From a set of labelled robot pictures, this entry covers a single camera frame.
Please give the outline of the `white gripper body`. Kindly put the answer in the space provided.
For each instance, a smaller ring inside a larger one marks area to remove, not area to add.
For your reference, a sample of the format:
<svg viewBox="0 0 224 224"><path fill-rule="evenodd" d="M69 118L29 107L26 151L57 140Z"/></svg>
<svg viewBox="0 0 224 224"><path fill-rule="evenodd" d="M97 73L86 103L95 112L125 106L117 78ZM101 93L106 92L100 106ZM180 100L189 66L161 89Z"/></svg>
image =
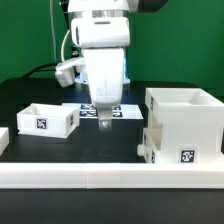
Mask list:
<svg viewBox="0 0 224 224"><path fill-rule="evenodd" d="M111 109L121 102L124 49L86 49L83 51L92 104Z"/></svg>

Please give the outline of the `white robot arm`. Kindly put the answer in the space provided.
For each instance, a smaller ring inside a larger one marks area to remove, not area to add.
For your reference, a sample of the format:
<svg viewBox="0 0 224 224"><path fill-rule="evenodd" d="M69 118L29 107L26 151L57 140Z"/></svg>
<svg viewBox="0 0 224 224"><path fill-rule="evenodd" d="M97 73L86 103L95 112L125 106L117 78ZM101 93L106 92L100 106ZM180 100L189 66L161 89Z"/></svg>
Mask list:
<svg viewBox="0 0 224 224"><path fill-rule="evenodd" d="M130 44L127 14L160 10L168 0L69 0L67 13L72 38L81 55L63 58L55 76L61 86L75 82L76 72L87 76L98 127L112 129L112 108L121 102L125 80L125 48Z"/></svg>

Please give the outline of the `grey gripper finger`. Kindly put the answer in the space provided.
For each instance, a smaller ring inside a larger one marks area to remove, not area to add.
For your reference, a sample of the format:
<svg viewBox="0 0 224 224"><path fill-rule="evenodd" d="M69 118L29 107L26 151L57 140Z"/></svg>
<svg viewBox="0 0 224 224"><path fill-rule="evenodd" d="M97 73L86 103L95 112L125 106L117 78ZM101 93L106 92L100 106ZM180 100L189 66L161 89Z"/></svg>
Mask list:
<svg viewBox="0 0 224 224"><path fill-rule="evenodd" d="M100 131L110 131L112 129L112 111L109 109L98 110L98 125Z"/></svg>

